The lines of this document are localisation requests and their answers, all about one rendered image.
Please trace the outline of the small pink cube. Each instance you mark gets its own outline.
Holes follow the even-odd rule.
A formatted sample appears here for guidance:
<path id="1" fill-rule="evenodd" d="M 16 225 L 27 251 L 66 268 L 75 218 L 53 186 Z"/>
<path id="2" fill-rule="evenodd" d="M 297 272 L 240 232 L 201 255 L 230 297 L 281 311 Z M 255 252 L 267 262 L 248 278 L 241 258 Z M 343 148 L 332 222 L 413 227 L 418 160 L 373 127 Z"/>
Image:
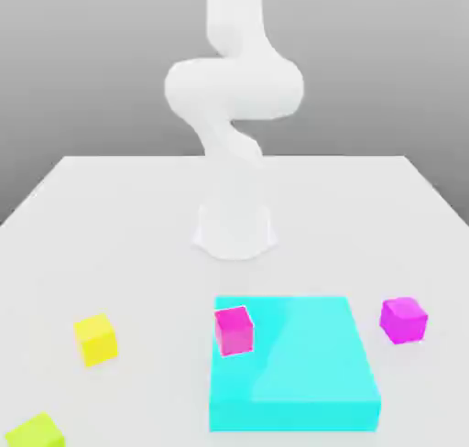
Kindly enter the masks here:
<path id="1" fill-rule="evenodd" d="M 254 324 L 245 306 L 214 313 L 215 340 L 222 357 L 252 352 Z"/>

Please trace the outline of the small yellow cube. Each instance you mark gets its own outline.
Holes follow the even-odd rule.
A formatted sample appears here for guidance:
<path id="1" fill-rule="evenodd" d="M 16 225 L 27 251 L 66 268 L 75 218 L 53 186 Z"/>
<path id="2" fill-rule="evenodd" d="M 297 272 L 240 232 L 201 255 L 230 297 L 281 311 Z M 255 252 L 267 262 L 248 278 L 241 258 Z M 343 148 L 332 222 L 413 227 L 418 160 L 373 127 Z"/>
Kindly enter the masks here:
<path id="1" fill-rule="evenodd" d="M 115 329 L 104 313 L 75 322 L 73 330 L 86 367 L 118 356 Z"/>

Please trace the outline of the small magenta cube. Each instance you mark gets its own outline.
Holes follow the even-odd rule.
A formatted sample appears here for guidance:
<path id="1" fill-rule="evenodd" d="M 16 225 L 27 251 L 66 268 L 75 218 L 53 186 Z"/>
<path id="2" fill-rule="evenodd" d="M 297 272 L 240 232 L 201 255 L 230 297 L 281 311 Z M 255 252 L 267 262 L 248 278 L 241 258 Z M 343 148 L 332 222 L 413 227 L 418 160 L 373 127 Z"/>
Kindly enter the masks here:
<path id="1" fill-rule="evenodd" d="M 412 297 L 384 300 L 379 326 L 393 344 L 419 342 L 424 338 L 428 313 Z"/>

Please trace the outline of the small lime cube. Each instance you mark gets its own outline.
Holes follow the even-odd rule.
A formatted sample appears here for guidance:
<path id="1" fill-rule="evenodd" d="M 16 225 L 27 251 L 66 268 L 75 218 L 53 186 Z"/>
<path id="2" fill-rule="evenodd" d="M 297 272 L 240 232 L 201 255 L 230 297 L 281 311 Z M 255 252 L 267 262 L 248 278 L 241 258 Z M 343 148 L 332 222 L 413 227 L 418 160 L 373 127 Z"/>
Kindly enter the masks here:
<path id="1" fill-rule="evenodd" d="M 49 414 L 42 412 L 5 435 L 8 447 L 65 447 L 65 438 Z"/>

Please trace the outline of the large cyan box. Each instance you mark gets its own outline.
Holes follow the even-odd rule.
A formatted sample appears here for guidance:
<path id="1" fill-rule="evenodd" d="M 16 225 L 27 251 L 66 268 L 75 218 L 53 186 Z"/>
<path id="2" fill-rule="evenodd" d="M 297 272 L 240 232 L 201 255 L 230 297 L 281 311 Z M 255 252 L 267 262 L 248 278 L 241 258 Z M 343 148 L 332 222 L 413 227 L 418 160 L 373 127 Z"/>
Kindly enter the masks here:
<path id="1" fill-rule="evenodd" d="M 254 349 L 213 348 L 209 429 L 375 431 L 381 397 L 345 297 L 218 296 L 245 307 Z"/>

